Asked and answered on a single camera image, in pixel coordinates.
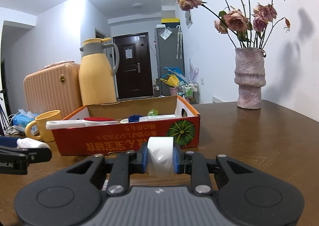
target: smoke detector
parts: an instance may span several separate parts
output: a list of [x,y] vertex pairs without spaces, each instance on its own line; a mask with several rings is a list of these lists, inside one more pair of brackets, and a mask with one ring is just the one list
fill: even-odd
[[133,4],[134,9],[140,9],[143,7],[143,4]]

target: green bottle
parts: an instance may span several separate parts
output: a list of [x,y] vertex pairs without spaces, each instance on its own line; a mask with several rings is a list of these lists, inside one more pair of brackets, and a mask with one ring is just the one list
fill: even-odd
[[159,114],[158,110],[152,109],[148,112],[147,116],[157,116]]

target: white bottle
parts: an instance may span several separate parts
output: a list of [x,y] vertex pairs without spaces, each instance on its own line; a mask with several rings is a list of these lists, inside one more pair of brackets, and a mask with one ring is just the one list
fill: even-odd
[[17,148],[50,148],[48,144],[38,140],[24,138],[17,140]]

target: textured vase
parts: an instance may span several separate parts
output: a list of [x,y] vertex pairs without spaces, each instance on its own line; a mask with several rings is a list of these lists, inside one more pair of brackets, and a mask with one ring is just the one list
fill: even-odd
[[258,48],[236,48],[235,83],[239,85],[237,106],[261,108],[261,87],[266,85],[263,51]]

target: baseboard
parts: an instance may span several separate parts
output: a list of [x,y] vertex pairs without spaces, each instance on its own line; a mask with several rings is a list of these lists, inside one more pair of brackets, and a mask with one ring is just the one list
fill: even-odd
[[222,100],[218,99],[217,97],[214,97],[213,96],[213,103],[216,104],[216,103],[223,103]]

